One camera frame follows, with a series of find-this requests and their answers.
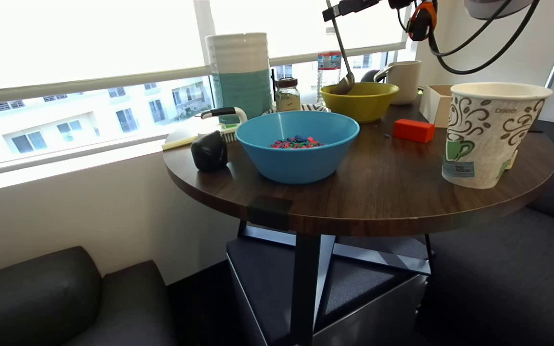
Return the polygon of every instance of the paper cup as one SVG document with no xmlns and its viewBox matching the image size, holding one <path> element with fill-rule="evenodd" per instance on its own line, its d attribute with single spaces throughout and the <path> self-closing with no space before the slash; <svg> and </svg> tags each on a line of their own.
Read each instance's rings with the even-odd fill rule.
<svg viewBox="0 0 554 346">
<path fill-rule="evenodd" d="M 467 189 L 492 189 L 551 91 L 517 83 L 463 83 L 449 93 L 442 177 Z"/>
</svg>

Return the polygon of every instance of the floor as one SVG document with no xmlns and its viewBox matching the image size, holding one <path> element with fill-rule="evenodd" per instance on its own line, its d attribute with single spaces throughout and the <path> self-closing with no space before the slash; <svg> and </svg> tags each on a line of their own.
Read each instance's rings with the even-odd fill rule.
<svg viewBox="0 0 554 346">
<path fill-rule="evenodd" d="M 180 346 L 247 346 L 238 323 L 226 262 L 207 268 L 169 289 Z M 419 316 L 407 346 L 471 346 L 444 323 Z"/>
</svg>

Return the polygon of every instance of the wall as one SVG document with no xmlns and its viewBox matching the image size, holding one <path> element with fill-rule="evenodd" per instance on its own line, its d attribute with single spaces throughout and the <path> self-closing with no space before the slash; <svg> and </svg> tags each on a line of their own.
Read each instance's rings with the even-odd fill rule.
<svg viewBox="0 0 554 346">
<path fill-rule="evenodd" d="M 234 233 L 171 183 L 161 154 L 0 191 L 0 268 L 82 245 L 101 273 L 151 258 L 174 283 L 221 262 Z"/>
</svg>

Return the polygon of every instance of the glass bottle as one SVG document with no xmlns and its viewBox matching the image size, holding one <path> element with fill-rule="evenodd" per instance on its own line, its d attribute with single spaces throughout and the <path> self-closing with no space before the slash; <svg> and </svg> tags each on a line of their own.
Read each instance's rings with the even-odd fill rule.
<svg viewBox="0 0 554 346">
<path fill-rule="evenodd" d="M 297 79 L 280 79 L 274 83 L 276 112 L 299 110 L 299 93 L 296 87 L 297 87 Z"/>
</svg>

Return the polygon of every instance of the window sill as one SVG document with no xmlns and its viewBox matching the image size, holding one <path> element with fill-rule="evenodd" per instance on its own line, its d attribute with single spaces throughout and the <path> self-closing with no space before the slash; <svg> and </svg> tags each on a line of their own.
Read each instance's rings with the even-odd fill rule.
<svg viewBox="0 0 554 346">
<path fill-rule="evenodd" d="M 28 168 L 15 168 L 15 170 L 0 170 L 0 189 L 32 183 L 40 179 L 49 179 L 72 172 L 82 172 L 105 164 L 124 162 L 140 156 L 149 156 L 161 152 L 163 137 L 144 141 L 138 145 L 124 145 L 109 150 L 92 150 L 90 154 L 82 152 L 72 158 L 46 162 Z"/>
</svg>

